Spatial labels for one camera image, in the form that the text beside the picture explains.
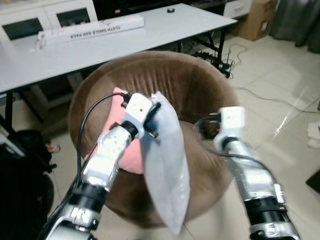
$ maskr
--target round pouf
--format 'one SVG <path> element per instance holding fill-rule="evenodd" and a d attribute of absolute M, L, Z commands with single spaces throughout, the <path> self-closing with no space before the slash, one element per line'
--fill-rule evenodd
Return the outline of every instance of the round pouf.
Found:
<path fill-rule="evenodd" d="M 176 52 L 148 51 L 108 62 L 83 81 L 74 94 L 68 116 L 74 145 L 87 110 L 101 97 L 110 95 L 115 87 L 146 96 L 160 91 L 172 104 L 180 120 L 191 180 L 186 220 L 202 214 L 223 195 L 232 176 L 221 157 L 209 154 L 197 143 L 192 126 L 221 107 L 238 105 L 227 79 L 206 61 Z M 83 156 L 95 145 L 110 107 L 111 101 L 107 100 L 89 117 Z M 139 226 L 162 224 L 143 175 L 120 170 L 105 204 Z"/>

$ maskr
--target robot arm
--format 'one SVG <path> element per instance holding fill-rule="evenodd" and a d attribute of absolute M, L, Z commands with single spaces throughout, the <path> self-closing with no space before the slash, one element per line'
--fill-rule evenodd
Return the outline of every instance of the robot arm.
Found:
<path fill-rule="evenodd" d="M 96 230 L 100 212 L 112 189 L 126 148 L 135 138 L 145 134 L 148 121 L 160 107 L 147 97 L 135 93 L 131 96 L 121 124 L 100 135 L 96 153 L 87 160 L 80 176 L 80 185 L 65 198 L 65 204 L 52 225 L 47 226 L 46 240 L 93 240 L 91 231 Z"/>
<path fill-rule="evenodd" d="M 225 107 L 216 115 L 220 131 L 213 142 L 226 157 L 250 222 L 252 240 L 300 240 L 286 208 L 281 186 L 243 142 L 244 109 Z"/>

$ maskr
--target floor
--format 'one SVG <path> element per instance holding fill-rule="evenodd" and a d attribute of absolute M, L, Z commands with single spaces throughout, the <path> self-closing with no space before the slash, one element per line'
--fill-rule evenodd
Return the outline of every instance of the floor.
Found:
<path fill-rule="evenodd" d="M 282 99 L 306 111 L 317 111 L 320 97 L 320 55 L 296 48 L 286 41 L 271 37 L 251 42 L 229 37 L 225 52 L 231 48 L 230 58 L 241 63 L 232 71 L 229 83 L 236 87 L 241 104 L 246 109 L 245 139 L 258 156 L 270 167 L 286 191 L 289 214 L 304 240 L 320 236 L 320 195 L 305 181 L 320 169 L 320 149 L 307 147 L 307 125 L 320 121 L 320 114 L 303 113 L 291 106 L 261 100 L 245 87 L 265 98 Z M 36 120 L 22 102 L 14 104 L 15 129 L 33 127 Z M 16 115 L 23 114 L 24 121 Z M 76 152 L 65 131 L 52 139 L 61 145 L 53 156 L 58 165 L 52 179 L 55 186 L 54 204 L 57 205 L 76 174 Z M 179 237 L 166 228 L 141 230 L 122 220 L 106 207 L 95 236 L 100 240 L 247 240 L 249 224 L 235 183 L 224 197 L 207 213 L 185 224 Z"/>

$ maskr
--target plastic bag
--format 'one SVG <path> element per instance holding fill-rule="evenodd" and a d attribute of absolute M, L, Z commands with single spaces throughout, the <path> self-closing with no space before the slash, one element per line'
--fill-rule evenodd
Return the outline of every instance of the plastic bag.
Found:
<path fill-rule="evenodd" d="M 145 134 L 141 139 L 144 178 L 151 199 L 169 230 L 181 231 L 190 198 L 190 176 L 184 139 L 176 111 L 160 93 L 151 100 L 161 103 L 150 127 L 158 137 Z"/>

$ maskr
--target electrical cable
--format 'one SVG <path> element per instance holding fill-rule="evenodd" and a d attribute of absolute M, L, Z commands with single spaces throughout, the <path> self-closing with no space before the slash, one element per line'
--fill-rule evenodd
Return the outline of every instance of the electrical cable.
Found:
<path fill-rule="evenodd" d="M 108 96 L 104 96 L 102 98 L 100 98 L 98 101 L 96 101 L 90 108 L 89 110 L 86 112 L 83 120 L 82 120 L 82 123 L 81 123 L 81 126 L 80 126 L 80 129 L 79 129 L 79 134 L 78 134 L 78 139 L 77 139 L 77 144 L 76 144 L 76 153 L 77 153 L 77 176 L 76 176 L 76 182 L 75 182 L 75 185 L 74 187 L 78 187 L 79 184 L 80 184 L 80 177 L 81 177 L 81 157 L 82 157 L 82 149 L 83 149 L 83 138 L 84 138 L 84 129 L 85 129 L 85 125 L 86 125 L 86 122 L 87 122 L 87 119 L 89 117 L 89 115 L 91 114 L 91 112 L 96 108 L 96 106 L 101 103 L 102 101 L 108 99 L 108 98 L 111 98 L 113 96 L 122 96 L 124 97 L 126 94 L 123 93 L 123 92 L 116 92 L 116 93 L 113 93 L 111 95 L 108 95 Z"/>
<path fill-rule="evenodd" d="M 278 98 L 267 98 L 267 97 L 262 97 L 262 96 L 259 96 L 257 94 L 255 94 L 253 91 L 245 88 L 245 87 L 235 87 L 235 89 L 239 89 L 239 90 L 242 90 L 242 91 L 247 91 L 249 92 L 250 94 L 252 94 L 253 96 L 255 96 L 257 99 L 261 99 L 261 100 L 267 100 L 267 101 L 272 101 L 272 102 L 277 102 L 277 103 L 282 103 L 282 104 L 287 104 L 289 105 L 291 108 L 301 112 L 301 113 L 307 113 L 307 114 L 320 114 L 320 111 L 305 111 L 305 110 L 301 110 L 299 108 L 297 108 L 296 106 L 292 105 L 291 103 L 285 101 L 285 100 L 281 100 L 281 99 L 278 99 Z"/>
<path fill-rule="evenodd" d="M 54 221 L 56 220 L 58 214 L 60 213 L 60 211 L 63 209 L 63 207 L 69 202 L 69 200 L 71 199 L 71 197 L 73 196 L 73 190 L 75 188 L 77 188 L 80 184 L 80 181 L 81 181 L 81 171 L 82 171 L 82 164 L 81 164 L 81 157 L 82 157 L 82 149 L 83 149 L 83 135 L 84 135 L 84 129 L 85 129 L 85 125 L 86 125 L 86 122 L 88 120 L 88 117 L 90 116 L 91 112 L 96 108 L 97 105 L 99 105 L 102 101 L 110 98 L 110 97 L 113 97 L 113 96 L 122 96 L 124 97 L 126 94 L 123 93 L 123 92 L 116 92 L 116 93 L 113 93 L 111 95 L 108 95 L 108 96 L 104 96 L 102 98 L 100 98 L 99 100 L 97 100 L 90 108 L 89 110 L 86 112 L 83 120 L 82 120 L 82 123 L 81 123 L 81 126 L 80 126 L 80 129 L 79 129 L 79 135 L 78 135 L 78 139 L 77 139 L 77 174 L 76 174 L 76 180 L 75 180 L 75 183 L 74 185 L 72 186 L 72 191 L 70 192 L 69 195 L 67 195 L 62 203 L 53 211 L 53 213 L 50 215 L 50 217 L 48 218 L 47 220 L 47 223 L 45 225 L 45 227 L 43 227 L 37 237 L 37 240 L 42 240 L 43 239 L 43 236 L 47 235 L 48 234 L 48 228 L 51 229 L 51 226 L 52 224 L 54 223 Z M 92 153 L 94 152 L 94 149 L 95 149 L 95 146 L 91 149 L 89 155 L 88 155 L 88 158 L 90 158 L 90 156 L 92 155 Z"/>
<path fill-rule="evenodd" d="M 264 170 L 266 170 L 272 180 L 273 180 L 273 183 L 276 184 L 277 183 L 277 180 L 275 178 L 275 176 L 272 174 L 272 172 L 268 169 L 268 167 L 262 163 L 261 161 L 253 158 L 253 157 L 249 157 L 249 156 L 245 156 L 245 155 L 239 155 L 239 154 L 229 154 L 229 153 L 221 153 L 221 152 L 218 152 L 214 149 L 211 149 L 210 147 L 208 147 L 207 145 L 205 145 L 203 142 L 202 142 L 202 139 L 201 139 L 201 135 L 200 135 L 200 126 L 202 123 L 204 123 L 205 121 L 207 120 L 210 120 L 212 121 L 213 117 L 212 116 L 206 116 L 206 117 L 203 117 L 201 119 L 199 119 L 194 125 L 193 125 L 193 131 L 195 133 L 195 138 L 197 140 L 197 142 L 200 144 L 200 146 L 202 148 L 204 148 L 208 153 L 211 153 L 213 155 L 216 155 L 216 156 L 219 156 L 219 157 L 224 157 L 224 158 L 238 158 L 240 159 L 241 161 L 245 161 L 245 160 L 250 160 L 250 161 L 253 161 L 257 164 L 259 164 Z"/>
<path fill-rule="evenodd" d="M 246 46 L 244 46 L 244 45 L 241 45 L 241 44 L 237 44 L 237 43 L 230 45 L 230 48 L 229 48 L 229 49 L 231 49 L 233 46 L 240 46 L 240 47 L 244 48 L 244 50 L 241 50 L 240 52 L 238 52 L 238 54 L 237 54 L 236 57 L 238 58 L 239 62 L 237 62 L 237 63 L 236 63 L 236 61 L 233 60 L 233 59 L 223 59 L 223 60 L 222 60 L 222 61 L 227 61 L 227 60 L 231 61 L 230 71 L 232 71 L 232 70 L 236 67 L 236 65 L 242 64 L 242 60 L 241 60 L 241 58 L 240 58 L 240 54 L 243 54 L 243 53 L 247 52 L 248 49 L 249 49 L 248 47 L 246 47 Z M 230 72 L 230 76 L 231 76 L 230 79 L 233 79 L 233 78 L 234 78 L 234 75 L 233 75 L 231 72 Z M 289 102 L 287 102 L 287 101 L 285 101 L 285 100 L 281 100 L 281 99 L 277 99 L 277 98 L 267 98 L 267 97 L 259 96 L 259 95 L 255 94 L 253 91 L 251 91 L 251 90 L 249 90 L 249 89 L 247 89 L 247 88 L 245 88 L 245 87 L 235 87 L 235 88 L 236 88 L 236 89 L 239 89 L 239 90 L 242 90 L 242 91 L 247 91 L 247 92 L 251 93 L 252 95 L 254 95 L 257 99 L 267 100 L 267 101 L 273 101 L 273 102 L 278 102 L 278 103 L 282 103 L 282 104 L 287 104 L 287 105 L 289 105 L 290 107 L 292 107 L 293 109 L 295 109 L 295 110 L 297 110 L 297 111 L 299 111 L 299 112 L 301 112 L 301 113 L 307 113 L 307 114 L 319 114 L 319 113 L 320 113 L 319 111 L 306 111 L 306 110 L 301 110 L 301 109 L 297 108 L 296 106 L 290 104 Z"/>

